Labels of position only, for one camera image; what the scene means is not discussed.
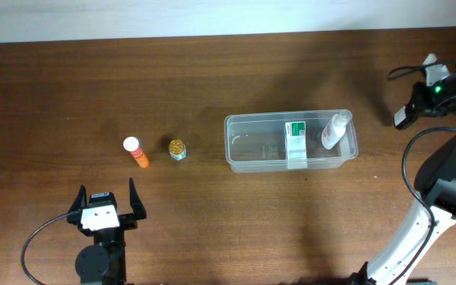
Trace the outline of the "gold lid small jar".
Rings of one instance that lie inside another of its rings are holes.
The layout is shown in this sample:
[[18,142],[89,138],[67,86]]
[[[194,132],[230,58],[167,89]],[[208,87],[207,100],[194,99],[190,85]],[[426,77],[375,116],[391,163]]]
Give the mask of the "gold lid small jar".
[[177,161],[184,159],[187,155],[186,145],[179,139],[172,140],[169,143],[169,154]]

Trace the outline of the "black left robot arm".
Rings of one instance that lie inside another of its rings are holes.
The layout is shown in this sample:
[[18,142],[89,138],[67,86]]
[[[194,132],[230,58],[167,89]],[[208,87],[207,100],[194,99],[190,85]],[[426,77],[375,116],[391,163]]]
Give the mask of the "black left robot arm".
[[115,195],[102,192],[88,196],[81,186],[70,206],[67,222],[74,225],[93,244],[76,257],[75,271],[81,284],[124,284],[127,281],[124,233],[138,228],[146,218],[146,209],[129,180],[131,213],[118,214]]

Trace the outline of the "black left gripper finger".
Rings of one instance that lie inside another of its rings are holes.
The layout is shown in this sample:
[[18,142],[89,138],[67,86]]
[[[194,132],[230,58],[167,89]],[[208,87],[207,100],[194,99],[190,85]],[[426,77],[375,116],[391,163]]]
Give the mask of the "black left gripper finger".
[[129,196],[130,196],[130,206],[133,210],[133,214],[135,215],[136,220],[145,219],[146,218],[146,209],[139,198],[137,193],[135,183],[133,179],[129,178]]
[[87,202],[86,187],[82,184],[79,188],[78,194],[74,199],[74,202],[70,206],[68,211],[69,214],[79,214],[81,210],[86,207]]

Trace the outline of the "white green medicine box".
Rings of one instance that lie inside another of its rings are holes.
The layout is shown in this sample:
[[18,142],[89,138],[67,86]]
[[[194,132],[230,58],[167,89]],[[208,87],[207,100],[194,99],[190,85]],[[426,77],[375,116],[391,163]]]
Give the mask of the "white green medicine box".
[[285,149],[287,169],[306,169],[306,122],[285,123]]

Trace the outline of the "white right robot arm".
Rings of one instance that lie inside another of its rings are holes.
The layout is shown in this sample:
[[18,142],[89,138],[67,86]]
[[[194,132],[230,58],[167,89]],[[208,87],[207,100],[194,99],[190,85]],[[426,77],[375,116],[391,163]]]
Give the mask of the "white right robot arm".
[[[398,130],[411,126],[420,117],[456,114],[456,58],[439,61],[429,54],[419,66],[399,66],[390,71],[390,81],[420,72],[422,82],[414,84],[411,98],[397,111],[393,125]],[[410,181],[406,162],[418,139],[436,132],[451,132],[453,137],[424,161]],[[407,284],[409,275],[433,243],[456,223],[456,127],[432,127],[415,135],[401,159],[404,183],[414,198],[405,220],[387,246],[347,282],[355,285]]]

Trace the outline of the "dark brown syrup bottle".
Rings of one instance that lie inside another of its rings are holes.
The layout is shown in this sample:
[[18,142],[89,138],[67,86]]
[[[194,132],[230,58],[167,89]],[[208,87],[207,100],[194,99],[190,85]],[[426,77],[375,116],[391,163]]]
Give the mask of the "dark brown syrup bottle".
[[397,130],[404,130],[417,120],[414,107],[405,105],[393,115],[393,125]]

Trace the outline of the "orange tablet tube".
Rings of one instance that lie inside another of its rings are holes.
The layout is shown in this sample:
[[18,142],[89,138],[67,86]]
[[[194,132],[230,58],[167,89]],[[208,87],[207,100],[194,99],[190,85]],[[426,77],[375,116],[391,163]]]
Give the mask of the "orange tablet tube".
[[131,154],[141,168],[147,168],[149,166],[149,159],[143,152],[139,140],[136,137],[127,137],[123,141],[123,148]]

